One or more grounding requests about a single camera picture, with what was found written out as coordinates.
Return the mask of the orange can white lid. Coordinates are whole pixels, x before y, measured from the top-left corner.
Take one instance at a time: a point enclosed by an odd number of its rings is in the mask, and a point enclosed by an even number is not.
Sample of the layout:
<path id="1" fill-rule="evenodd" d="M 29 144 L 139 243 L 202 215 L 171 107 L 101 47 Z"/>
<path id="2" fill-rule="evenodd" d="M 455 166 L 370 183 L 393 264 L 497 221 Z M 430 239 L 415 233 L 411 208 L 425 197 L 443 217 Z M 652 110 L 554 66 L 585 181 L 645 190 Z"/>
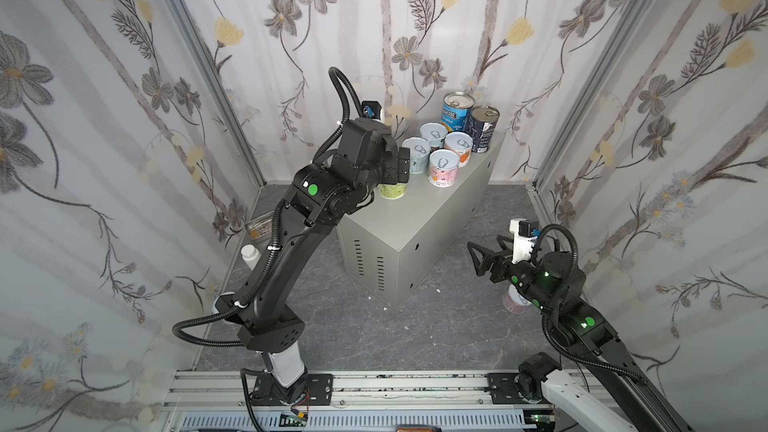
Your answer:
<path id="1" fill-rule="evenodd" d="M 444 138 L 443 147 L 446 150 L 450 150 L 459 156 L 459 166 L 464 167 L 467 165 L 472 148 L 472 138 L 464 132 L 449 132 Z"/>

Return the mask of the light teal can white lid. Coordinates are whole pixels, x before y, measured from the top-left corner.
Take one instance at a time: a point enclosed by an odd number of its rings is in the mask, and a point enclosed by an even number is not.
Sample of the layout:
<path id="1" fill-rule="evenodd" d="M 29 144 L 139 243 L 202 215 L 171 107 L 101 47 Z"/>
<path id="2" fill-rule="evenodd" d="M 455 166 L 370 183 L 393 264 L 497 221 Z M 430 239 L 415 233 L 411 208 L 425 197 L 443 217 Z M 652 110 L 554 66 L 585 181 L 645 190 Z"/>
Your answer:
<path id="1" fill-rule="evenodd" d="M 404 140 L 402 146 L 410 151 L 410 174 L 424 174 L 429 164 L 430 142 L 422 137 L 411 137 Z"/>

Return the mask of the dark navy food can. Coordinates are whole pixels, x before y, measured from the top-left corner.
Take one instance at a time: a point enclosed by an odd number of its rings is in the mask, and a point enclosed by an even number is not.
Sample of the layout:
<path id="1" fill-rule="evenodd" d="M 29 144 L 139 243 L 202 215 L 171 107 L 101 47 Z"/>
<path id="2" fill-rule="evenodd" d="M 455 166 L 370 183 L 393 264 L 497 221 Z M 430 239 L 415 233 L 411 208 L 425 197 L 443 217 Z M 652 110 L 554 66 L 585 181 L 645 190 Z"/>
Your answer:
<path id="1" fill-rule="evenodd" d="M 475 106 L 468 113 L 464 132 L 472 139 L 472 152 L 485 153 L 500 118 L 500 112 L 488 105 Z"/>

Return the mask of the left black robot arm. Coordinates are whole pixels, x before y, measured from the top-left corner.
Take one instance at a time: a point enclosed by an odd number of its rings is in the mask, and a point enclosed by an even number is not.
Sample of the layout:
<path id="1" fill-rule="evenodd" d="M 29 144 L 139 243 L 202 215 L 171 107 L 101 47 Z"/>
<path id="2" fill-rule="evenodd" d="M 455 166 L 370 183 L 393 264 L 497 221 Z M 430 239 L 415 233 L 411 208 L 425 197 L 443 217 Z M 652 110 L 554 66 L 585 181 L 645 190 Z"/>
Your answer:
<path id="1" fill-rule="evenodd" d="M 378 120 L 380 105 L 361 101 L 338 68 L 330 68 L 328 75 L 341 101 L 340 124 L 275 206 L 265 253 L 240 289 L 216 300 L 215 313 L 172 328 L 177 338 L 191 344 L 243 346 L 260 353 L 272 395 L 283 404 L 296 404 L 308 394 L 308 373 L 298 348 L 305 324 L 286 304 L 290 291 L 343 217 L 370 205 L 379 185 L 405 184 L 410 175 L 410 152 Z M 218 321 L 238 325 L 237 339 L 217 343 L 188 332 Z"/>

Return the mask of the blue soup can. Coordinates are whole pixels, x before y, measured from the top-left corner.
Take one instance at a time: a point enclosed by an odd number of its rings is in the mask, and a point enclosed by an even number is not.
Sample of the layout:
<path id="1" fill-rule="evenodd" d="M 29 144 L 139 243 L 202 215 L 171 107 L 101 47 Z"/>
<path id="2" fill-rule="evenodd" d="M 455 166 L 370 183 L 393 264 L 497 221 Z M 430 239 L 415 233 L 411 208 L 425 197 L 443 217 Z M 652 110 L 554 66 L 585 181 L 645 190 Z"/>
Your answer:
<path id="1" fill-rule="evenodd" d="M 462 132 L 468 113 L 475 105 L 473 97 L 462 91 L 444 96 L 441 123 L 449 132 Z"/>

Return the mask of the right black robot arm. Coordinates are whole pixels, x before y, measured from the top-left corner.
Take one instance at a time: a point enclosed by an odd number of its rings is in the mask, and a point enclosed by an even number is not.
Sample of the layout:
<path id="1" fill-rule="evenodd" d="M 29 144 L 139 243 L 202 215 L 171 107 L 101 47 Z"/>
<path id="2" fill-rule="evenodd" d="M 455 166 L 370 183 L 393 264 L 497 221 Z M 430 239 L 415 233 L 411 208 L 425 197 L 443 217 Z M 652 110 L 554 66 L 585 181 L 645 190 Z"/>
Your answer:
<path id="1" fill-rule="evenodd" d="M 586 275 L 578 243 L 566 227 L 523 221 L 498 250 L 470 242 L 477 276 L 507 282 L 541 314 L 542 333 L 563 358 L 588 370 L 612 397 L 610 408 L 546 353 L 522 362 L 515 378 L 521 399 L 546 401 L 586 431 L 689 431 L 691 425 L 636 364 L 616 329 L 582 297 Z"/>

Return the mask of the pale pink can white lid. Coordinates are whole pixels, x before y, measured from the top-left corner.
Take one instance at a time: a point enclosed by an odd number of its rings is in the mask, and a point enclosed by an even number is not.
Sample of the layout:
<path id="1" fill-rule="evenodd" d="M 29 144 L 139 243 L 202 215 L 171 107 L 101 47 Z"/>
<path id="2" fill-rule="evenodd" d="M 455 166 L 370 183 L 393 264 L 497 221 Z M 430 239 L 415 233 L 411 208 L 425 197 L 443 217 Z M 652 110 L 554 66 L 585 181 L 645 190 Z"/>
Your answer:
<path id="1" fill-rule="evenodd" d="M 513 284 L 509 285 L 502 303 L 508 312 L 515 315 L 525 313 L 531 306 L 531 302 L 522 297 Z"/>

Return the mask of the green can white lid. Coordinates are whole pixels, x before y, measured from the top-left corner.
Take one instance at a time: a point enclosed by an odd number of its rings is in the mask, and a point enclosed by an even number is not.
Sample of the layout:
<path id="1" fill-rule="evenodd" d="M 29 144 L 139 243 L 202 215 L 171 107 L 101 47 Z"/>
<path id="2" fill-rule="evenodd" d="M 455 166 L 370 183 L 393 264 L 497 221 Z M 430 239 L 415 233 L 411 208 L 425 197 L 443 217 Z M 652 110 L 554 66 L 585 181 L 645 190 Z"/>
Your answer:
<path id="1" fill-rule="evenodd" d="M 379 194 L 387 200 L 397 200 L 405 196 L 407 190 L 406 183 L 398 184 L 380 184 L 378 186 Z"/>

